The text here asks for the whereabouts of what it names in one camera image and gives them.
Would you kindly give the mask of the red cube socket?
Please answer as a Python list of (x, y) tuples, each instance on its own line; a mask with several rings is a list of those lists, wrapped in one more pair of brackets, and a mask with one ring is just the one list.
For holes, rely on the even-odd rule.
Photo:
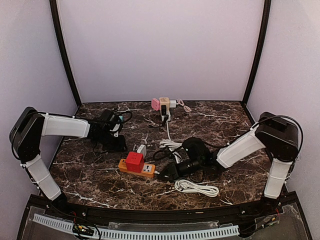
[(130, 151), (125, 159), (126, 169), (129, 172), (140, 173), (144, 167), (144, 155)]

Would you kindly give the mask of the white adapter plug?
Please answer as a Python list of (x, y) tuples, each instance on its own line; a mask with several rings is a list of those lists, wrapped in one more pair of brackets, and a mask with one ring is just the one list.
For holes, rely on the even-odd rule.
[(143, 157), (145, 158), (145, 157), (146, 157), (146, 154), (147, 154), (147, 147), (146, 147), (146, 145), (141, 144), (141, 145), (138, 147), (138, 149), (136, 150), (136, 152), (139, 153), (139, 154), (142, 154)]

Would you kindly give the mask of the orange power strip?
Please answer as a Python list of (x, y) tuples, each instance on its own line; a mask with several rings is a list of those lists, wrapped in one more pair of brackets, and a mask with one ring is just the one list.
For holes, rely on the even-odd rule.
[(141, 172), (129, 171), (127, 170), (126, 160), (124, 158), (120, 160), (118, 164), (118, 168), (121, 172), (136, 175), (136, 176), (147, 177), (147, 178), (153, 178), (156, 172), (156, 166), (154, 164), (149, 164), (149, 163), (144, 164)]

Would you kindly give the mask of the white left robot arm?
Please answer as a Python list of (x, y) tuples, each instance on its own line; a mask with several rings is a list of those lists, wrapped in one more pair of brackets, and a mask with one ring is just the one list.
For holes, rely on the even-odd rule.
[(10, 131), (11, 151), (45, 197), (52, 202), (66, 201), (66, 195), (41, 157), (42, 137), (89, 139), (95, 144), (101, 144), (104, 153), (123, 153), (128, 150), (125, 137), (120, 134), (124, 123), (126, 121), (111, 110), (105, 110), (94, 119), (83, 119), (26, 107)]

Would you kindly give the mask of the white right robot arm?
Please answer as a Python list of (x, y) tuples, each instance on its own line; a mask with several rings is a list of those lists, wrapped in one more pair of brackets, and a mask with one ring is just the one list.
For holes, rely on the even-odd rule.
[(188, 159), (181, 163), (170, 162), (158, 179), (175, 181), (200, 169), (218, 175), (254, 152), (266, 149), (272, 155), (272, 163), (263, 196), (277, 199), (302, 149), (303, 140), (303, 129), (295, 119), (263, 112), (247, 132), (226, 145), (215, 146), (214, 151), (209, 150), (211, 144), (200, 138), (186, 139), (160, 159), (168, 158), (180, 149), (187, 153)]

